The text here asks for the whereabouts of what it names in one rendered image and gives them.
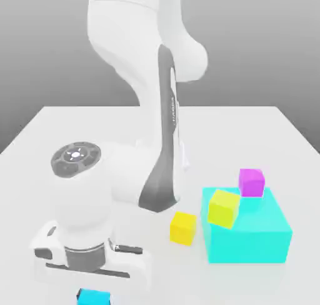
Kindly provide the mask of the small blue cube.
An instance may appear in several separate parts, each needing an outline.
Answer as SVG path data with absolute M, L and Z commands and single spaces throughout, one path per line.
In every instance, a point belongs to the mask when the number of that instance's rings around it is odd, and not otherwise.
M 77 305 L 111 305 L 109 292 L 80 289 L 76 297 Z

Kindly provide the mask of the small magenta cube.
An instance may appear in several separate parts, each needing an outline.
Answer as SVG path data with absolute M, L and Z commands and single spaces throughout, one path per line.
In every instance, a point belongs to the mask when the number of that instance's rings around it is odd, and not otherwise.
M 260 169 L 240 169 L 238 187 L 243 198 L 261 198 L 265 187 L 263 172 Z

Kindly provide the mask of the small yellow cube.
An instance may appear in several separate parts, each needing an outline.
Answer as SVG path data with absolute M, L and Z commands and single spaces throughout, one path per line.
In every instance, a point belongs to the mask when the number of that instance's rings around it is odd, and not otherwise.
M 196 233 L 197 217 L 177 211 L 170 223 L 170 241 L 190 246 Z

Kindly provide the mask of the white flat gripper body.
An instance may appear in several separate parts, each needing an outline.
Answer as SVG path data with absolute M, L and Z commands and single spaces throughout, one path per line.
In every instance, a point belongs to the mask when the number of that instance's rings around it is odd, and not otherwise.
M 41 282 L 70 289 L 122 294 L 151 285 L 152 257 L 140 247 L 101 246 L 88 251 L 34 248 L 34 275 Z

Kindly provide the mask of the small lime cube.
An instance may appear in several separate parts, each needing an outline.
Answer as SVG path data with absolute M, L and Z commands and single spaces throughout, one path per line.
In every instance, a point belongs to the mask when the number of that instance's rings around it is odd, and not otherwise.
M 239 213 L 240 200 L 238 194 L 221 189 L 215 190 L 208 205 L 208 223 L 232 229 Z

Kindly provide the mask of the large cyan box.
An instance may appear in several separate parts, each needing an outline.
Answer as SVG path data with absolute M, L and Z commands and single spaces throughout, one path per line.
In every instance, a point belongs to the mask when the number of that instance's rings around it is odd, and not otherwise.
M 273 192 L 262 198 L 242 198 L 232 229 L 208 222 L 215 187 L 202 189 L 201 223 L 210 264 L 282 264 L 293 235 Z

